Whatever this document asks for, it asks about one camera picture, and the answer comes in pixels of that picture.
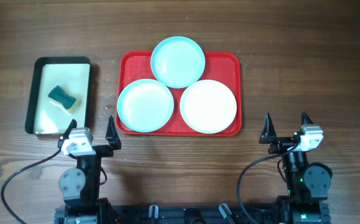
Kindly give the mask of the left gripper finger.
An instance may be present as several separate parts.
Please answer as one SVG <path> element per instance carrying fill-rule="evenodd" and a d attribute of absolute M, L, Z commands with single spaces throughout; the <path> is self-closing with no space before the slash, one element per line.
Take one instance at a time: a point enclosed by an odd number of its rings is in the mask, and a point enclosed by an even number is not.
<path fill-rule="evenodd" d="M 121 140 L 116 131 L 115 124 L 114 124 L 114 118 L 112 116 L 109 117 L 105 139 L 107 140 L 108 144 L 113 149 L 121 148 Z"/>
<path fill-rule="evenodd" d="M 68 139 L 69 138 L 69 134 L 72 131 L 72 129 L 77 128 L 77 122 L 75 119 L 72 119 L 70 124 L 68 125 L 67 129 L 65 130 L 65 132 L 62 134 L 62 139 Z"/>

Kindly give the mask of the green yellow sponge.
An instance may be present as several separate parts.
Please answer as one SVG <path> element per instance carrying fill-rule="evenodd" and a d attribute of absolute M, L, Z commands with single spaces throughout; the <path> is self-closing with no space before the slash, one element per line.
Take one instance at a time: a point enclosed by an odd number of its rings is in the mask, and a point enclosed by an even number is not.
<path fill-rule="evenodd" d="M 67 93 L 60 85 L 48 94 L 49 102 L 60 107 L 67 114 L 72 114 L 80 105 L 81 100 Z"/>

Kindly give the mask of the light blue plate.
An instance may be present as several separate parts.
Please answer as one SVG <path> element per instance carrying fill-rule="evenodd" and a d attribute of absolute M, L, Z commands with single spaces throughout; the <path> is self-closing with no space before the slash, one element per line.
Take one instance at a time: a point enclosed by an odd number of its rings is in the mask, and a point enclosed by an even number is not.
<path fill-rule="evenodd" d="M 140 79 L 126 86 L 119 94 L 117 113 L 133 131 L 149 133 L 162 128 L 172 117 L 174 98 L 161 82 Z"/>
<path fill-rule="evenodd" d="M 162 40 L 150 58 L 154 77 L 170 88 L 186 88 L 197 82 L 205 65 L 201 47 L 194 40 L 182 36 Z"/>

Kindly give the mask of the white plate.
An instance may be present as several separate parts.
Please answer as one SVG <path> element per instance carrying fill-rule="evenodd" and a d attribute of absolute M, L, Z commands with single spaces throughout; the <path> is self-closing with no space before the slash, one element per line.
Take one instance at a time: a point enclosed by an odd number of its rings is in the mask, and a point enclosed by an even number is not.
<path fill-rule="evenodd" d="M 230 126 L 238 104 L 232 91 L 216 80 L 200 80 L 185 89 L 180 98 L 180 114 L 194 131 L 219 133 Z"/>

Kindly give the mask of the light blue plate top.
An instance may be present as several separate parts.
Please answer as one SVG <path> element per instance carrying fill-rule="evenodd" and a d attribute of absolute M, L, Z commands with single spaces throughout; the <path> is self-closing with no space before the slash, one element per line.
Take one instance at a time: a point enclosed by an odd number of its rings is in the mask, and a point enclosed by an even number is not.
<path fill-rule="evenodd" d="M 154 77 L 170 88 L 186 88 L 197 82 L 205 65 L 201 47 L 194 40 L 182 36 L 162 40 L 150 58 Z"/>

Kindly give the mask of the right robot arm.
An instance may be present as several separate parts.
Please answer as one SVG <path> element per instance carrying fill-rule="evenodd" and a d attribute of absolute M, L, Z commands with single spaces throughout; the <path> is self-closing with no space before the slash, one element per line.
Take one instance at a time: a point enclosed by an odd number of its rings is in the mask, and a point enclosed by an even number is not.
<path fill-rule="evenodd" d="M 274 223 L 330 223 L 327 203 L 332 170 L 319 162 L 309 163 L 307 153 L 323 140 L 323 130 L 302 113 L 302 125 L 291 137 L 278 137 L 269 114 L 265 116 L 260 144 L 269 144 L 269 154 L 282 159 L 288 195 L 275 202 Z"/>

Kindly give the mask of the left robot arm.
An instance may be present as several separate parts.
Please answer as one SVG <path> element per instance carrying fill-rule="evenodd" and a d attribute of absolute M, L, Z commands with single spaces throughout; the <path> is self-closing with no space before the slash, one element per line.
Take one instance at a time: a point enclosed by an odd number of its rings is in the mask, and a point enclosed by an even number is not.
<path fill-rule="evenodd" d="M 114 118 L 108 120 L 105 139 L 107 144 L 93 146 L 89 128 L 78 128 L 72 120 L 58 140 L 58 148 L 64 155 L 76 160 L 76 167 L 66 170 L 59 178 L 58 186 L 65 206 L 55 211 L 55 223 L 112 223 L 121 219 L 108 199 L 99 196 L 99 188 L 105 184 L 101 176 L 106 173 L 101 166 L 104 157 L 113 157 L 121 148 L 121 141 L 114 126 Z"/>

